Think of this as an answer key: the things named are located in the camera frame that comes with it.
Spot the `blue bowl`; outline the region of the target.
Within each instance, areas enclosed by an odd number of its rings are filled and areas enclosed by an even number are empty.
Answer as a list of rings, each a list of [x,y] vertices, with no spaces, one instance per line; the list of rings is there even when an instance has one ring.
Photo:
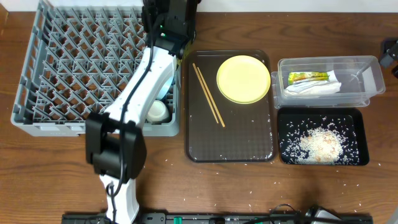
[[[160,91],[156,97],[156,100],[163,100],[166,97],[167,93],[169,92],[170,87],[172,86],[173,81],[174,81],[174,77],[170,77],[165,82],[163,87],[160,89]]]

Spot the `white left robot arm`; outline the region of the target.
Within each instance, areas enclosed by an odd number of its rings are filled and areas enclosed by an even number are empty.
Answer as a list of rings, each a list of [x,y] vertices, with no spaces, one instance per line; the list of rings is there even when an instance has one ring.
[[[107,196],[105,223],[133,223],[139,213],[136,178],[147,155],[142,128],[159,91],[174,76],[195,37],[195,32],[187,36],[151,32],[125,89],[104,113],[90,113],[85,121],[86,161],[99,175]]]

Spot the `white cup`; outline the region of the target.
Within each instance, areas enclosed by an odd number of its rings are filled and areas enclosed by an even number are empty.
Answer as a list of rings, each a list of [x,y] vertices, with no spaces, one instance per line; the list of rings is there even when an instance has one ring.
[[[159,100],[155,100],[150,107],[146,120],[152,124],[161,124],[169,120],[169,110],[166,105]]]

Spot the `yellow plate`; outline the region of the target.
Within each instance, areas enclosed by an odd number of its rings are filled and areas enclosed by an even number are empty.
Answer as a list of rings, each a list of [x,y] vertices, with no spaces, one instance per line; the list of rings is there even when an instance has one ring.
[[[234,103],[248,105],[267,95],[271,86],[271,75],[259,59],[237,55],[220,65],[216,83],[225,98]]]

